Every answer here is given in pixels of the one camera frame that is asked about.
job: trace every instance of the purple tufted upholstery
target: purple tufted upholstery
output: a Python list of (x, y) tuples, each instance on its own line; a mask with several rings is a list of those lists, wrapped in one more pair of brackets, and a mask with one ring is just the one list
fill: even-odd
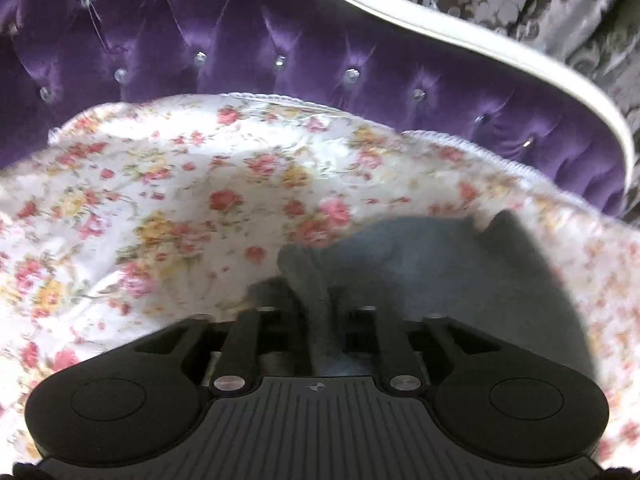
[[(0, 166), (103, 102), (275, 93), (398, 130), (457, 134), (538, 168), (605, 212), (620, 209), (623, 157), (608, 127), (559, 89), (496, 60), (341, 0), (91, 3), (0, 0)], [(198, 52), (207, 55), (202, 67)], [(280, 70), (278, 55), (286, 56)], [(127, 71), (122, 83), (114, 78), (119, 68)], [(349, 68), (360, 72), (355, 84), (343, 81)], [(45, 99), (41, 88), (49, 90)], [(417, 88), (422, 101), (413, 98)]]

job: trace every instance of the damask curtain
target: damask curtain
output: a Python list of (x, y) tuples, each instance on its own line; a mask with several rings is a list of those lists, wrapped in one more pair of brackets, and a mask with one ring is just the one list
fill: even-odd
[[(603, 88), (640, 147), (640, 0), (411, 0), (526, 43)], [(640, 166), (625, 219), (640, 226)]]

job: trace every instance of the black device base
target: black device base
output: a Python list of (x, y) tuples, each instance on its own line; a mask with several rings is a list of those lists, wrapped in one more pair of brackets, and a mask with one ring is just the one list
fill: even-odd
[[(233, 323), (186, 319), (62, 370), (26, 407), (45, 457), (37, 471), (53, 480), (600, 471), (590, 454), (608, 405), (578, 372), (447, 318), (406, 322), (365, 307), (338, 326), (346, 352), (375, 362), (373, 376), (312, 377), (300, 310), (270, 306)], [(286, 376), (261, 370), (274, 356)]]

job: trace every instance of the ribbed black surface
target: ribbed black surface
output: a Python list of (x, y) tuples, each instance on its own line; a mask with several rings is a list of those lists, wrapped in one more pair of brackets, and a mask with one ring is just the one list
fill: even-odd
[(587, 458), (545, 468), (496, 465), (449, 441), (421, 402), (387, 396), (370, 378), (266, 378), (217, 400), (168, 453), (114, 469), (56, 460), (60, 480), (586, 480)]

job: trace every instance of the floral blanket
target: floral blanket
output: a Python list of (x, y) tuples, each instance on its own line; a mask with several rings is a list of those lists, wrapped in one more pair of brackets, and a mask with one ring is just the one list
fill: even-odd
[(275, 96), (103, 105), (0, 173), (0, 472), (57, 370), (207, 312), (233, 319), (286, 240), (371, 219), (517, 211), (588, 327), (604, 465), (640, 468), (640, 233), (469, 142)]

